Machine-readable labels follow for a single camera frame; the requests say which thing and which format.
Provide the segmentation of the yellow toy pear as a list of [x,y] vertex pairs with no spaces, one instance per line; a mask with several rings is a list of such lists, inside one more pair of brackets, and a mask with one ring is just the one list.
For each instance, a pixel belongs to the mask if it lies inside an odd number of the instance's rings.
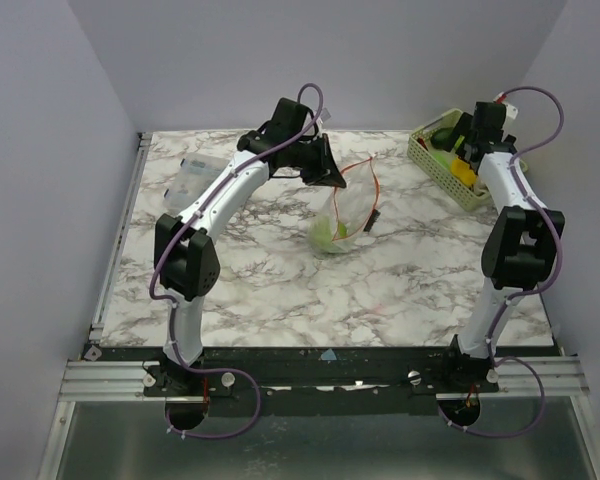
[[459,157],[456,157],[452,160],[450,172],[467,188],[472,188],[476,183],[476,173],[472,170],[471,166],[467,162],[463,161]]

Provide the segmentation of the clear zip bag orange zipper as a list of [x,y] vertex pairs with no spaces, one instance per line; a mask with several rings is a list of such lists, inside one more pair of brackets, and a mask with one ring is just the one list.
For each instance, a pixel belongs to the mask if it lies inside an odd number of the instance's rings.
[[379,200],[380,183],[375,172],[375,158],[369,157],[346,166],[342,176],[347,187],[334,187],[314,218],[320,215],[330,218],[334,237],[346,242],[349,250],[345,253],[348,253],[355,248],[356,240],[364,232]]

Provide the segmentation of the green toy cabbage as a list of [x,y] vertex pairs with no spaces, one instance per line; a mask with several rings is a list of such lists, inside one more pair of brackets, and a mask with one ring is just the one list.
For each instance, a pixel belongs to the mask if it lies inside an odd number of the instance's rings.
[[308,241],[317,251],[329,254],[345,253],[349,250],[344,240],[334,237],[330,218],[328,216],[316,216],[309,225]]

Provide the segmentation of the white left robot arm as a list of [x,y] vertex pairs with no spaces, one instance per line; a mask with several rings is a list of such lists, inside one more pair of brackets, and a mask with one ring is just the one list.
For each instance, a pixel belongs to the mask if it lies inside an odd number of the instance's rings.
[[203,352],[203,304],[220,276],[216,242],[233,215],[281,168],[297,171],[309,186],[345,186],[321,116],[320,108],[280,99],[269,120],[239,138],[233,158],[189,207],[156,222],[149,294],[169,305],[164,353],[175,362],[167,382],[177,393],[189,395],[201,385],[194,363]]

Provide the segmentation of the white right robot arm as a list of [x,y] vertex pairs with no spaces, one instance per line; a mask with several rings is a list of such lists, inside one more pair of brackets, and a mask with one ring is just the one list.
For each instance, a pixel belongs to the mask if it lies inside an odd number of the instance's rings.
[[505,133],[508,116],[501,102],[478,102],[454,128],[464,138],[460,157],[487,187],[498,212],[481,255],[482,292],[469,324],[452,342],[459,357],[439,370],[442,384],[454,392],[474,383],[472,362],[492,358],[513,308],[523,297],[537,294],[561,266],[564,214],[548,209],[533,192],[516,138]]

